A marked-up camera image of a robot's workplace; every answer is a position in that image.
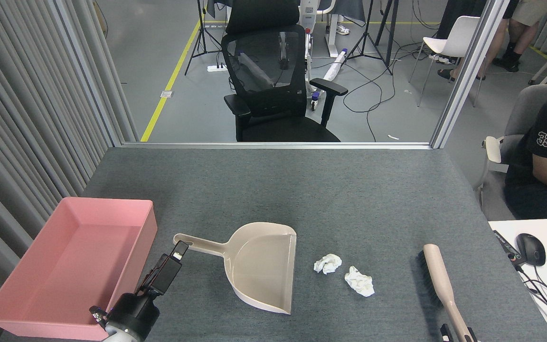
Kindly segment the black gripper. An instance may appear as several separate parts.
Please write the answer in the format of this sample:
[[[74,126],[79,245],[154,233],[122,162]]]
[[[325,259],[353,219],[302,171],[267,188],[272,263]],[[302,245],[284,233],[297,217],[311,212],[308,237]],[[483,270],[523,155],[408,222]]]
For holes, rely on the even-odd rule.
[[[189,245],[176,243],[173,251],[162,254],[155,267],[145,276],[136,294],[123,294],[108,313],[108,334],[123,333],[133,341],[144,341],[160,316],[154,299],[167,292],[182,267],[180,260]]]

